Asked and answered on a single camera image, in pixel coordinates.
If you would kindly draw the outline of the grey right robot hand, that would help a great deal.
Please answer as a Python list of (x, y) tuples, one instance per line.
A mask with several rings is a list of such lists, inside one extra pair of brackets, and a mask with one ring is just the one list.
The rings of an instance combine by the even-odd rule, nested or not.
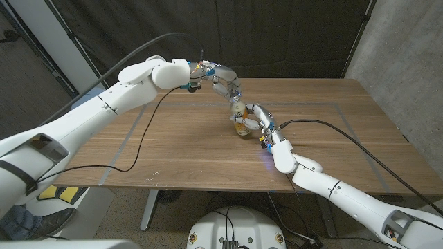
[(244, 118), (243, 115), (233, 115), (230, 117), (235, 123), (244, 125), (249, 130), (260, 130), (264, 139), (274, 146), (275, 144), (286, 140), (280, 128), (277, 128), (273, 115), (259, 104), (246, 104), (244, 107), (248, 114), (253, 114), (257, 120)]

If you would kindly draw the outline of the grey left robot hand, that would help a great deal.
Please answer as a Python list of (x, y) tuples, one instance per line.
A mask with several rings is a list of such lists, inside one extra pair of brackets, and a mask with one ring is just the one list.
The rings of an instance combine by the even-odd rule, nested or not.
[(207, 60), (190, 62), (189, 67), (190, 81), (184, 88), (190, 93), (200, 89), (203, 81), (210, 81), (216, 94), (229, 102), (240, 100), (242, 96), (241, 82), (233, 69)]

